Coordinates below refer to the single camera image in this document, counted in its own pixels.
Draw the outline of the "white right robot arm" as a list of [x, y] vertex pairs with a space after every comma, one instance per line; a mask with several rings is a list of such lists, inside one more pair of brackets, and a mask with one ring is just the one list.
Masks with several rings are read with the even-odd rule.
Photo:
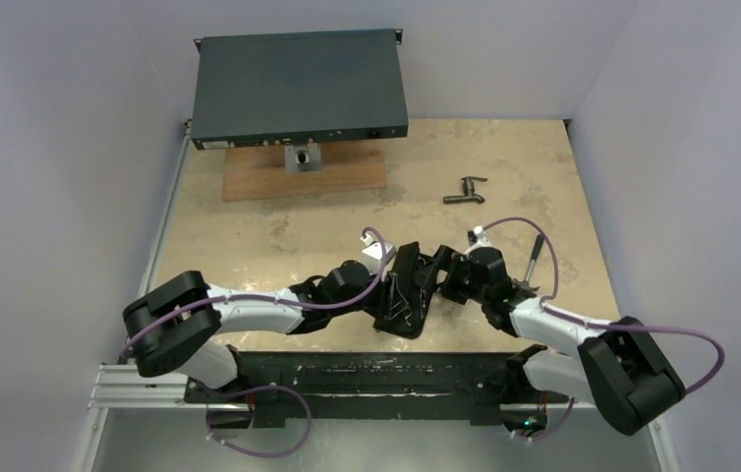
[[499, 250], [437, 254], [441, 296], [478, 304], [487, 322], [533, 346], [512, 356], [505, 391], [520, 400], [553, 391], [592, 403], [618, 433], [632, 436], [681, 402], [687, 388], [645, 325], [559, 312], [512, 278]]

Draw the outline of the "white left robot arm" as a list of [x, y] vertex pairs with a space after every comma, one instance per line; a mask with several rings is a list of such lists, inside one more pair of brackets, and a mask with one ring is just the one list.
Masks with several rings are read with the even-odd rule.
[[377, 330], [409, 336], [422, 305], [404, 286], [395, 272], [354, 260], [275, 292], [229, 289], [187, 270], [124, 309], [128, 338], [120, 354], [133, 358], [145, 378], [179, 371], [208, 384], [221, 401], [233, 402], [246, 392], [247, 376], [230, 349], [211, 343], [212, 336], [307, 334], [359, 312], [372, 316]]

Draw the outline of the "black zippered tool case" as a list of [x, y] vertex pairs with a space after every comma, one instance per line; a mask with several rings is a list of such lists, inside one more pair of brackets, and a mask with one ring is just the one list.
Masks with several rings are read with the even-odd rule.
[[430, 257], [430, 255], [421, 251], [418, 242], [412, 242], [399, 248], [390, 269], [397, 265], [410, 270], [410, 286], [407, 295], [412, 309], [411, 324], [406, 324], [402, 319], [394, 321], [374, 319], [372, 327], [375, 330], [408, 339], [418, 338], [422, 334], [431, 298], [437, 286], [438, 274], [428, 273], [428, 259]]

